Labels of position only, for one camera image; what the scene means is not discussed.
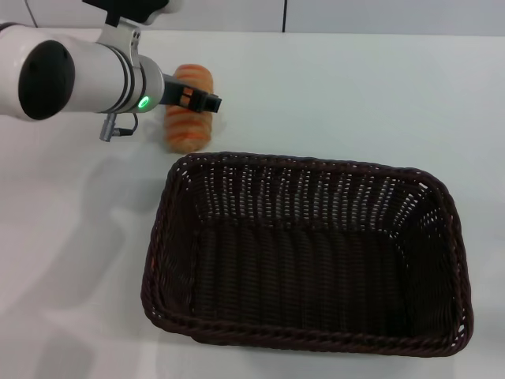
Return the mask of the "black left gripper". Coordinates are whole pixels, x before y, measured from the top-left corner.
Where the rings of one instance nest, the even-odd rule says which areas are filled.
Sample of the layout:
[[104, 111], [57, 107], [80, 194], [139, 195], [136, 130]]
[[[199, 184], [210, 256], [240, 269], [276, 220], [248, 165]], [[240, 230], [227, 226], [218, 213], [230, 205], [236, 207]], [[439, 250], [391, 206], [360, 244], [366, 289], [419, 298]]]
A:
[[196, 113], [219, 111], [222, 99], [184, 83], [175, 76], [163, 74], [163, 95], [160, 105], [189, 108]]

